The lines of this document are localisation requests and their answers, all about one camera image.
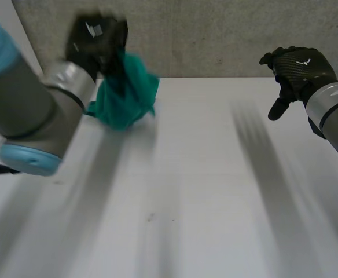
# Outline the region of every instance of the white logo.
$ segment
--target white logo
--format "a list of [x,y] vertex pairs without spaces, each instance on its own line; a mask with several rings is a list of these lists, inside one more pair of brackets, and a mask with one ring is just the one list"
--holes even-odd
[[297,64],[301,64],[301,65],[308,65],[309,64],[309,62],[310,62],[310,59],[308,59],[308,61],[306,61],[306,62],[296,62]]

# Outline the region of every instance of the gray concrete wall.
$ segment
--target gray concrete wall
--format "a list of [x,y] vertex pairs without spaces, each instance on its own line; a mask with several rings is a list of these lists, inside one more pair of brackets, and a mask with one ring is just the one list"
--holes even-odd
[[63,53],[80,10],[128,19],[127,48],[162,77],[271,76],[279,46],[316,47],[338,74],[338,0],[15,0],[41,66]]

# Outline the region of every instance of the white table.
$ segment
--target white table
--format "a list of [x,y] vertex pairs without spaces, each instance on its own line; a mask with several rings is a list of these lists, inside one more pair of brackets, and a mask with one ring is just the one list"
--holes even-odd
[[[268,121],[278,92],[269,78],[162,79],[155,120],[118,134],[83,118],[55,176],[0,176],[0,278],[338,277],[338,154],[301,104]],[[286,184],[256,182],[240,101]]]

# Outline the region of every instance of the robotic hand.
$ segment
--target robotic hand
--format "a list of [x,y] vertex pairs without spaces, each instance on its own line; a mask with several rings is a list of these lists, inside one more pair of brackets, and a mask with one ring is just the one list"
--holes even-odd
[[0,134],[6,138],[0,160],[4,164],[34,175],[57,171],[94,91],[97,73],[122,70],[117,52],[125,48],[127,34],[124,20],[79,16],[65,59],[56,61],[41,83],[0,26]]
[[338,152],[338,80],[325,56],[313,48],[279,47],[259,64],[267,64],[281,85],[268,118],[277,120],[291,102],[302,101],[312,131],[327,138]]

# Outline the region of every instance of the teal fabric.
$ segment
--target teal fabric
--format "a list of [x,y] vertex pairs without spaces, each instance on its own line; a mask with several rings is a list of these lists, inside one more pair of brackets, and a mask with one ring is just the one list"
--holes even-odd
[[147,112],[154,116],[159,87],[158,77],[146,71],[139,57],[124,53],[121,59],[125,76],[107,76],[86,113],[114,130],[126,130]]

